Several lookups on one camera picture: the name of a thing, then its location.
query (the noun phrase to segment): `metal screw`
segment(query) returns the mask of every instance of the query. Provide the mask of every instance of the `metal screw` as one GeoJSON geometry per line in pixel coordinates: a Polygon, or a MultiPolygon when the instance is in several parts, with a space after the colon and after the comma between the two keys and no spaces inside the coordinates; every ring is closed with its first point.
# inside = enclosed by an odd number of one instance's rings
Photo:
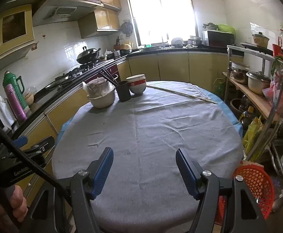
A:
{"type": "Polygon", "coordinates": [[[204,170],[202,173],[204,176],[210,176],[212,174],[212,172],[209,170],[204,170]]]}
{"type": "Polygon", "coordinates": [[[87,171],[87,170],[80,170],[80,171],[78,172],[78,174],[79,174],[80,176],[84,176],[84,175],[88,174],[88,171],[87,171]]]}
{"type": "Polygon", "coordinates": [[[237,181],[243,181],[244,180],[243,176],[241,176],[241,175],[236,175],[235,178],[236,178],[237,181]]]}

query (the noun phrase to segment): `gray tablecloth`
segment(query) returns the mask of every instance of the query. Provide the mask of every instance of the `gray tablecloth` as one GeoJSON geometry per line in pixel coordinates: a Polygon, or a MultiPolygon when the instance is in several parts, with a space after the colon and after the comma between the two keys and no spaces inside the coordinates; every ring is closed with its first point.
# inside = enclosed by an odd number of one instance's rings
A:
{"type": "MultiPolygon", "coordinates": [[[[188,83],[148,84],[206,98],[188,83]]],[[[105,109],[81,107],[54,151],[55,177],[86,169],[105,147],[113,148],[114,163],[92,206],[110,232],[164,232],[193,220],[198,202],[176,166],[178,148],[218,177],[230,177],[243,156],[240,136],[217,105],[152,88],[124,103],[116,97],[105,109]]]]}

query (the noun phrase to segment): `microwave oven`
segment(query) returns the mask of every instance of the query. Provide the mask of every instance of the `microwave oven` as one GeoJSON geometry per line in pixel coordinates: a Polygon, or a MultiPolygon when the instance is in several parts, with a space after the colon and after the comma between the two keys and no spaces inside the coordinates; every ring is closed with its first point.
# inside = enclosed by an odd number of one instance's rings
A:
{"type": "Polygon", "coordinates": [[[227,47],[234,45],[234,35],[232,33],[214,30],[203,31],[203,44],[206,46],[227,47]]]}

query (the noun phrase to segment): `red plastic basket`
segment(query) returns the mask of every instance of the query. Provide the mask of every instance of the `red plastic basket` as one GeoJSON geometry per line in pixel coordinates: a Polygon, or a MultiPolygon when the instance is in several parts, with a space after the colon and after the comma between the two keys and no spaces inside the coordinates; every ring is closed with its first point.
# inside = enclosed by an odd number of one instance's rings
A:
{"type": "MultiPolygon", "coordinates": [[[[258,206],[261,209],[263,217],[267,219],[274,201],[274,188],[269,175],[261,167],[255,165],[238,167],[234,171],[232,178],[236,175],[243,176],[253,196],[256,199],[258,198],[258,206]]],[[[224,198],[223,196],[220,196],[218,201],[216,223],[222,223],[223,213],[224,198]]]]}

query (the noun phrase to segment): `range hood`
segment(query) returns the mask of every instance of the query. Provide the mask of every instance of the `range hood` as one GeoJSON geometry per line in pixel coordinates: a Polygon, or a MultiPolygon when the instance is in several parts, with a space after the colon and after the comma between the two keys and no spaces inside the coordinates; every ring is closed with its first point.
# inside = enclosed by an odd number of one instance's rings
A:
{"type": "Polygon", "coordinates": [[[32,16],[32,25],[77,21],[104,5],[99,0],[43,0],[32,16]]]}

